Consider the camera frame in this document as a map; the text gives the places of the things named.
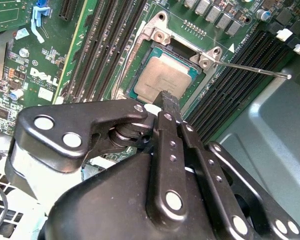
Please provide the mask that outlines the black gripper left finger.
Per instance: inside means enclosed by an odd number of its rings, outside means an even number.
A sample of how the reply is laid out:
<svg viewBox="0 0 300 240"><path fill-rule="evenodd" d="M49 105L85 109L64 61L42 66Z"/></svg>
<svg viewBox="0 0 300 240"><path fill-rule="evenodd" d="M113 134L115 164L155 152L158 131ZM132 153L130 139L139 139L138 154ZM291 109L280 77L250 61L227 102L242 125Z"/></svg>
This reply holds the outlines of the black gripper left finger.
<svg viewBox="0 0 300 240"><path fill-rule="evenodd" d="M153 156L146 212L154 225L177 229L188 217L185 155L172 100L153 114L133 99L23 109L6 168L18 187L47 208L72 187L139 154Z"/></svg>

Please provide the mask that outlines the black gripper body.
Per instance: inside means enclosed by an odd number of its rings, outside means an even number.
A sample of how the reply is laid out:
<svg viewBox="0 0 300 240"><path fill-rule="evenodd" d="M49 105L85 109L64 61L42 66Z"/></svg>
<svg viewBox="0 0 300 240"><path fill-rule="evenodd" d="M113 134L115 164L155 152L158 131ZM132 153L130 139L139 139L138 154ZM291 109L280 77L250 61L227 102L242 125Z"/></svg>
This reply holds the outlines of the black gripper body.
<svg viewBox="0 0 300 240"><path fill-rule="evenodd" d="M66 191L45 223L46 240L213 240L215 234L198 178L186 170L189 214L174 230L153 224L146 212L153 156L138 154Z"/></svg>

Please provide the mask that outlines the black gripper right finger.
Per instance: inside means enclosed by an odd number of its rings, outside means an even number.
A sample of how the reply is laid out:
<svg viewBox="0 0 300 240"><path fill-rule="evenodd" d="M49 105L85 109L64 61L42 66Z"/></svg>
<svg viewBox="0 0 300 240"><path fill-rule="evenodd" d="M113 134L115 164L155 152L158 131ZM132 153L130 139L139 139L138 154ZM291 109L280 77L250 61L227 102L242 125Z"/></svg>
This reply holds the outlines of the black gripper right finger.
<svg viewBox="0 0 300 240"><path fill-rule="evenodd" d="M218 143L203 145L182 120L172 97L172 115L182 139L189 216L174 240L300 240L300 226Z"/></svg>

